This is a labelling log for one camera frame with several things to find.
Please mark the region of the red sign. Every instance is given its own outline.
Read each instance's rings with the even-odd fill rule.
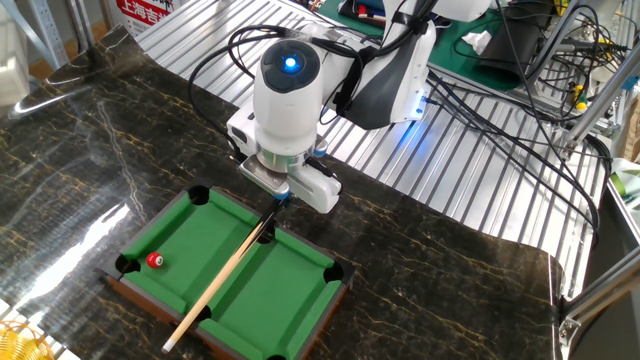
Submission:
[[[116,0],[116,4],[124,15],[148,25],[154,25],[169,15],[167,10],[149,4],[144,0]]]

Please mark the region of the dark marble countertop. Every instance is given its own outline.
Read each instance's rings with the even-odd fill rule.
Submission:
[[[236,108],[198,90],[224,123]],[[293,232],[357,268],[310,359],[550,359],[561,270],[528,246],[456,223],[352,168],[320,215],[294,202]],[[186,81],[122,28],[58,70],[0,121],[0,298],[83,360],[207,359],[93,271],[194,177],[262,210],[225,140],[186,102]]]

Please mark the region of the red billiard ball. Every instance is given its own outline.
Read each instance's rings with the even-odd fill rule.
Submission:
[[[164,258],[157,252],[152,252],[147,256],[147,265],[149,265],[150,268],[159,268],[163,262]]]

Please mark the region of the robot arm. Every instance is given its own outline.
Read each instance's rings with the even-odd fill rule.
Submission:
[[[443,0],[439,11],[451,18],[472,19],[490,1]],[[384,0],[385,9],[392,9],[387,13],[403,14],[399,18],[406,23],[387,22],[385,46],[400,44],[388,51],[364,49],[359,39],[318,24],[305,27],[298,38],[272,45],[256,71],[253,104],[227,123],[228,134],[247,156],[241,172],[277,198],[293,193],[318,212],[329,212],[338,201],[341,184],[315,160],[327,148],[316,130],[323,104],[364,129],[419,119],[435,30],[432,23],[418,24],[422,26],[416,29],[415,19],[425,19],[433,3]],[[456,4],[465,12],[450,13]],[[328,51],[317,39],[374,55],[354,60]]]

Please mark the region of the cue stick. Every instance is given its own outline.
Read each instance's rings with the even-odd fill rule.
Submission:
[[[253,228],[253,231],[247,236],[247,238],[242,242],[240,247],[233,253],[233,255],[227,260],[227,263],[224,264],[222,270],[216,275],[213,279],[209,287],[202,293],[200,299],[196,302],[195,305],[191,308],[187,316],[182,320],[180,325],[173,332],[169,340],[162,347],[162,352],[168,354],[173,346],[180,340],[182,335],[187,331],[187,329],[191,326],[193,321],[200,315],[200,312],[207,303],[211,300],[211,298],[215,295],[215,293],[220,289],[220,286],[227,280],[229,275],[233,272],[233,270],[238,266],[240,261],[247,254],[251,245],[260,238],[260,235],[264,232],[264,230],[273,223],[273,220],[276,214],[283,208],[285,201],[274,199],[269,209],[260,217],[260,220]]]

